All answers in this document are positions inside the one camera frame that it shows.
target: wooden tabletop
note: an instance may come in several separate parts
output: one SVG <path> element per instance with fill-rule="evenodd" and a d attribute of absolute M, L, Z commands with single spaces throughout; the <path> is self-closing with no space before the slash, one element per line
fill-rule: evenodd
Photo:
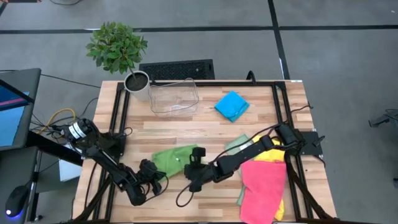
<path fill-rule="evenodd" d="M 117 81 L 105 81 L 101 86 L 94 122 L 101 132 L 107 132 L 111 120 Z M 302 82 L 286 81 L 290 108 L 292 110 L 307 105 Z M 268 86 L 217 86 L 198 87 L 200 102 L 194 114 L 186 114 L 173 118 L 159 118 L 150 110 L 149 102 L 140 102 L 130 97 L 126 127 L 133 129 L 132 135 L 127 137 L 125 154 L 120 162 L 138 171 L 142 159 L 150 159 L 152 153 L 177 146 L 198 144 L 206 148 L 206 161 L 214 159 L 224 145 L 242 134 L 252 136 L 257 131 L 277 123 L 271 88 Z M 214 105 L 229 91 L 239 93 L 248 103 L 248 110 L 234 123 L 226 120 L 215 109 Z M 280 103 L 283 108 L 282 94 Z M 118 118 L 121 117 L 121 105 Z M 308 108 L 293 115 L 294 125 L 302 131 L 313 129 L 312 117 Z M 309 191 L 318 203 L 331 216 L 336 215 L 328 180 L 323 164 L 312 156 L 302 156 L 303 169 Z M 88 180 L 94 161 L 87 159 L 76 192 L 73 206 L 73 216 L 77 217 L 84 207 Z M 90 187 L 89 201 L 98 188 L 101 168 L 97 166 Z M 240 222 L 239 206 L 236 205 L 242 187 L 242 180 L 237 172 L 218 184 L 209 183 L 203 190 L 196 193 L 193 200 L 184 208 L 175 204 L 177 194 L 189 183 L 183 174 L 170 178 L 167 191 L 147 203 L 134 207 L 130 204 L 125 192 L 116 190 L 111 216 L 112 222 Z M 302 216 L 305 207 L 300 191 L 297 189 Z M 101 215 L 104 217 L 107 194 L 101 204 Z M 179 203 L 185 203 L 190 196 L 186 191 L 180 197 Z M 289 185 L 285 184 L 284 191 L 285 215 L 284 220 L 294 220 L 292 199 Z"/>

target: plant pot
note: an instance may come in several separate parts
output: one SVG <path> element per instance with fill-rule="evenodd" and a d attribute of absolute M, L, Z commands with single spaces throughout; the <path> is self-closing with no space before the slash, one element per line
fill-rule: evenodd
<path fill-rule="evenodd" d="M 143 71 L 133 71 L 136 80 L 134 79 L 132 73 L 128 74 L 124 79 L 124 87 L 133 96 L 135 96 L 139 101 L 149 101 L 149 76 Z"/>

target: yellow cable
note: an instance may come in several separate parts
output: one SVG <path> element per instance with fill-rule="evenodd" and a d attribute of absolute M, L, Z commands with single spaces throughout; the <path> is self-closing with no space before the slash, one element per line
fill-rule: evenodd
<path fill-rule="evenodd" d="M 47 124 L 46 124 L 40 131 L 38 131 L 37 134 L 42 134 L 42 132 L 43 132 L 46 128 L 49 127 L 49 124 L 52 122 L 52 120 L 55 118 L 55 116 L 56 116 L 57 114 L 63 112 L 63 111 L 70 111 L 70 112 L 72 112 L 73 120 L 75 120 L 75 118 L 76 118 L 76 116 L 75 116 L 75 111 L 73 111 L 73 110 L 70 109 L 70 108 L 60 109 L 60 110 L 58 110 L 57 112 L 55 112 L 55 113 L 51 116 L 51 118 L 49 119 L 49 121 L 47 122 Z"/>

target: potted plant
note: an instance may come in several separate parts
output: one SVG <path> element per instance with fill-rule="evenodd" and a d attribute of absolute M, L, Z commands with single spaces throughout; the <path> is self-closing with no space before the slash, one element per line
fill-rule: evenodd
<path fill-rule="evenodd" d="M 141 101 L 149 100 L 149 76 L 143 71 L 133 71 L 134 63 L 142 60 L 148 41 L 134 35 L 133 28 L 121 22 L 107 22 L 100 30 L 93 32 L 91 42 L 86 46 L 87 56 L 93 57 L 97 67 L 105 71 L 130 73 L 124 79 L 124 87 Z"/>

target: computer mouse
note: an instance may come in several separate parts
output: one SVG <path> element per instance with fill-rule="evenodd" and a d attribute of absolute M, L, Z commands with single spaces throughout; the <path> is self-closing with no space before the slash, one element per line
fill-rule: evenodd
<path fill-rule="evenodd" d="M 24 204 L 29 195 L 29 189 L 26 185 L 16 187 L 10 194 L 6 202 L 6 215 L 15 217 L 24 208 Z"/>

